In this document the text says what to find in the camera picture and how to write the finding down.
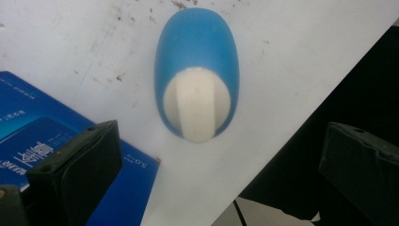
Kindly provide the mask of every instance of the black cable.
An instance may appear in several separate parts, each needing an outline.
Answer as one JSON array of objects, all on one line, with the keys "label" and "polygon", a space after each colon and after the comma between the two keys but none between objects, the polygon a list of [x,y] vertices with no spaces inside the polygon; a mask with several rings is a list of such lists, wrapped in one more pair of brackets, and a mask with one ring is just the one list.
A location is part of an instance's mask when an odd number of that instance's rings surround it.
[{"label": "black cable", "polygon": [[241,224],[243,226],[247,226],[246,220],[244,219],[244,216],[241,213],[241,210],[240,210],[240,207],[238,206],[237,201],[234,200],[232,203],[234,203],[234,207],[235,207],[235,210],[237,210],[237,214],[238,214],[238,217],[240,218]]}]

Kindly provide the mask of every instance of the white cap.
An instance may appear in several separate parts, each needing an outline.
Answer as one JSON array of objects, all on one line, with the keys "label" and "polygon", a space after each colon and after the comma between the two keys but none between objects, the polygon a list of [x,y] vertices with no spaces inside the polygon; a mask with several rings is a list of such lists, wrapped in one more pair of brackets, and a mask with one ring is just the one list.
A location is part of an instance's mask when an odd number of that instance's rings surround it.
[{"label": "white cap", "polygon": [[215,136],[227,119],[231,97],[224,82],[210,70],[188,68],[169,82],[164,109],[169,122],[189,141],[200,143]]}]

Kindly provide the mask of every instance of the white surface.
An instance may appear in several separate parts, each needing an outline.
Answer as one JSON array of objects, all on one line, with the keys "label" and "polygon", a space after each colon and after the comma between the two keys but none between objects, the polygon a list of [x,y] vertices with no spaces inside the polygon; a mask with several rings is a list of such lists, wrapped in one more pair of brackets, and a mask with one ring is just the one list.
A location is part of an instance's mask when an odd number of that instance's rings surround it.
[{"label": "white surface", "polygon": [[164,109],[169,122],[189,141],[202,143],[215,136],[227,119],[231,98],[224,82],[212,71],[188,68],[169,82]]},{"label": "white surface", "polygon": [[173,2],[0,4],[0,70],[93,121],[119,120],[123,139],[162,159],[143,225],[212,224],[399,16],[397,0],[182,1],[226,20],[240,62],[236,114],[199,145],[172,135],[154,101]]}]

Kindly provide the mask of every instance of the blue box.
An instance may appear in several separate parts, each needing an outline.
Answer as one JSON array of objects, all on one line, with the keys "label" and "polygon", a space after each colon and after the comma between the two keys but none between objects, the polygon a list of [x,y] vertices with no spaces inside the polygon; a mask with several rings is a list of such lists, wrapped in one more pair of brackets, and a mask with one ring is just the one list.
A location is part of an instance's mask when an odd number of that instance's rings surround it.
[{"label": "blue box", "polygon": [[[25,173],[94,122],[9,72],[0,72],[0,185]],[[123,167],[87,225],[140,225],[159,162],[124,141]]]}]

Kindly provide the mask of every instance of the blue oval object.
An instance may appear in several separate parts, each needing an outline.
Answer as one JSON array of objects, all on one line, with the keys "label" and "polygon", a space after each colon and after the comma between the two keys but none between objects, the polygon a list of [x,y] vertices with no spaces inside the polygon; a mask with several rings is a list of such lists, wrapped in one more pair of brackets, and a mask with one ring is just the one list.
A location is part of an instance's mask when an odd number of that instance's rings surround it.
[{"label": "blue oval object", "polygon": [[239,66],[231,31],[217,13],[189,8],[169,19],[156,51],[154,86],[160,116],[174,134],[202,142],[227,128],[237,106]]}]

